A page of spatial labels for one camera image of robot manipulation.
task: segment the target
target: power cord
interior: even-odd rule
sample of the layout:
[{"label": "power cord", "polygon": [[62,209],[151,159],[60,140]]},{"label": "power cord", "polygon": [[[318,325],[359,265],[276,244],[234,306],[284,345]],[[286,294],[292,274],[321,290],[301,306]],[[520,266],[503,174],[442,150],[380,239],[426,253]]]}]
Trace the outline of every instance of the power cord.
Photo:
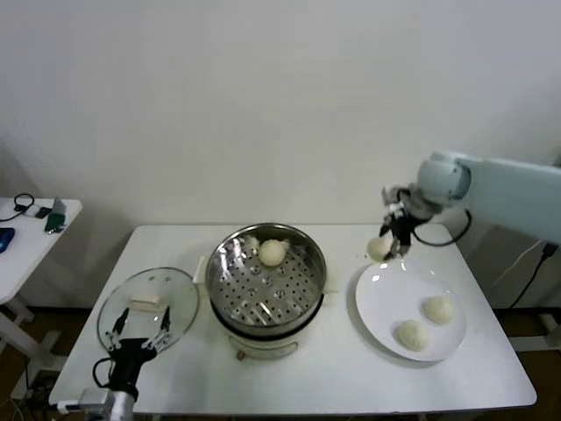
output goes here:
[{"label": "power cord", "polygon": [[[19,199],[21,199],[22,197],[27,197],[31,199],[32,202],[28,204],[22,204],[19,202]],[[29,193],[18,194],[17,196],[14,197],[14,208],[16,209],[17,213],[9,218],[0,219],[0,222],[8,222],[11,221],[12,219],[17,218],[18,216],[24,214],[34,204],[35,204],[35,197],[33,197],[33,195],[30,195]]]},{"label": "power cord", "polygon": [[417,233],[415,232],[415,230],[412,230],[413,237],[415,237],[417,241],[419,241],[421,244],[424,244],[425,246],[445,247],[445,246],[449,246],[450,244],[454,244],[455,242],[459,241],[462,237],[464,237],[465,234],[467,233],[467,230],[469,230],[470,226],[472,226],[472,213],[468,210],[465,210],[465,216],[467,217],[467,223],[465,224],[464,229],[461,231],[460,234],[458,234],[456,237],[454,237],[449,241],[445,241],[444,243],[431,243],[430,241],[427,241],[425,239],[420,239]]},{"label": "power cord", "polygon": [[41,415],[41,421],[48,421],[47,411],[52,408],[49,403],[49,395],[51,390],[53,390],[54,384],[56,382],[56,377],[49,375],[37,379],[33,385],[29,383],[29,373],[27,371],[27,365],[29,360],[25,358],[25,388],[31,391],[32,394],[29,397],[25,397],[24,404],[22,405],[22,410],[27,409],[33,421],[39,421],[36,416],[36,411]]},{"label": "power cord", "polygon": [[[111,361],[111,364],[109,365],[109,372],[107,373],[107,378],[109,379],[105,384],[102,384],[99,379],[97,378],[97,366],[99,366],[101,363],[103,362],[107,362],[107,361]],[[107,388],[109,386],[109,381],[111,380],[111,366],[112,366],[112,358],[111,357],[106,357],[106,358],[101,358],[100,360],[96,361],[96,364],[94,364],[93,368],[91,369],[91,375],[94,378],[94,382],[96,382],[96,385],[98,388],[103,389],[103,388]]]},{"label": "power cord", "polygon": [[526,286],[524,287],[524,289],[522,290],[522,292],[518,295],[518,297],[515,299],[515,301],[510,304],[510,307],[508,307],[509,309],[513,309],[522,299],[522,297],[524,296],[524,294],[526,293],[526,291],[528,290],[528,288],[530,287],[530,285],[534,282],[534,280],[536,279],[537,273],[539,272],[540,268],[542,267],[542,265],[545,263],[546,260],[548,260],[553,254],[555,254],[555,252],[557,251],[557,249],[559,248],[559,246],[557,244],[552,244],[552,243],[547,243],[542,250],[542,257],[540,258],[540,261],[537,262],[536,268],[534,269],[534,273],[532,274],[532,277],[529,278],[528,283],[526,284]]}]

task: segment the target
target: floor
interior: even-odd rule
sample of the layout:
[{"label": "floor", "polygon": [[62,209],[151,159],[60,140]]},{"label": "floor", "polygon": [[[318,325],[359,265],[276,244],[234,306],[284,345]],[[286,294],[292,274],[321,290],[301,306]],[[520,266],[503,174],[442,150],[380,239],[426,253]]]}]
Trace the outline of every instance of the floor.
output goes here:
[{"label": "floor", "polygon": [[[0,309],[5,314],[10,314],[7,310]],[[61,339],[56,344],[54,352],[57,354],[69,354],[74,342],[76,341],[83,324],[85,323],[87,314],[82,313],[54,313],[48,312],[37,312],[35,320],[33,322],[25,324],[24,329],[32,335],[36,340],[41,340],[45,332],[57,329],[62,331]],[[500,317],[500,321],[508,335],[514,336],[526,336],[526,335],[538,335],[543,334],[543,327],[539,323],[536,317],[528,315],[508,315]],[[559,420],[561,419],[561,387],[559,383],[561,382],[561,353],[558,352],[547,352],[547,353],[520,353],[519,357],[522,361],[523,366],[529,374],[531,381],[537,391],[538,400],[534,406],[529,408],[514,409],[514,410],[492,410],[480,415],[477,414],[446,414],[442,416],[440,414],[430,414],[427,416],[428,420],[463,420],[477,419],[478,421],[502,421],[502,420],[528,420],[535,419],[540,421],[549,420]],[[10,392],[14,385],[18,381],[19,376],[24,372],[24,357],[22,354],[17,352],[11,346],[7,346],[2,354],[0,354],[0,374],[2,381],[0,382],[0,404],[4,403],[0,407],[0,421],[21,419],[18,414],[14,414],[15,408],[10,400]],[[50,386],[48,377],[53,376],[53,374],[45,373],[42,375],[43,383]],[[37,389],[36,396],[39,399],[40,406],[40,395],[41,390]],[[55,411],[46,411],[44,414],[41,410],[31,410],[30,406],[38,406],[38,402],[31,401],[30,403],[18,403],[21,407],[22,414],[25,420],[58,420],[61,416]],[[328,418],[331,421],[344,421],[348,420],[349,417],[323,417]],[[415,415],[407,416],[392,416],[392,417],[353,417],[352,419],[392,419],[396,421],[415,421],[421,419]],[[65,417],[65,421],[82,420],[83,416],[79,414],[73,414],[69,417]],[[138,420],[149,419],[147,417],[135,417]],[[231,418],[227,417],[163,417],[164,420],[207,420],[207,421],[229,421]],[[236,421],[257,418],[247,418],[247,417],[236,417]],[[270,421],[283,421],[293,418],[280,418],[280,417],[270,417]]]}]

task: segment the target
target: stainless steel pot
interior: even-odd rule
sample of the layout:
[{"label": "stainless steel pot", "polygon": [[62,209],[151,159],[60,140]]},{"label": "stainless steel pot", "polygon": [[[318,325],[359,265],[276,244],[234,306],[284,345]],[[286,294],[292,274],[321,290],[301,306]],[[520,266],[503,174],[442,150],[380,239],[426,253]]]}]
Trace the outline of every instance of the stainless steel pot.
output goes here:
[{"label": "stainless steel pot", "polygon": [[[259,243],[268,239],[289,244],[283,262],[274,268],[258,257]],[[279,339],[303,328],[317,313],[326,272],[320,248],[304,232],[257,224],[220,243],[207,265],[206,286],[215,313],[231,331],[250,339]]]}]

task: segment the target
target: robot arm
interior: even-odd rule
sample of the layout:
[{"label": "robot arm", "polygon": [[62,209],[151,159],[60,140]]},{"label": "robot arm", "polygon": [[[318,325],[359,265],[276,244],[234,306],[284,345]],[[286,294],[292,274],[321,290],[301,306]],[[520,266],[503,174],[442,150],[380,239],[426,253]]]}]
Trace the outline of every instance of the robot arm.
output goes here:
[{"label": "robot arm", "polygon": [[459,153],[434,153],[419,169],[417,183],[382,192],[389,213],[380,236],[394,243],[387,255],[405,254],[418,225],[443,208],[459,206],[489,223],[561,244],[561,169]]}]

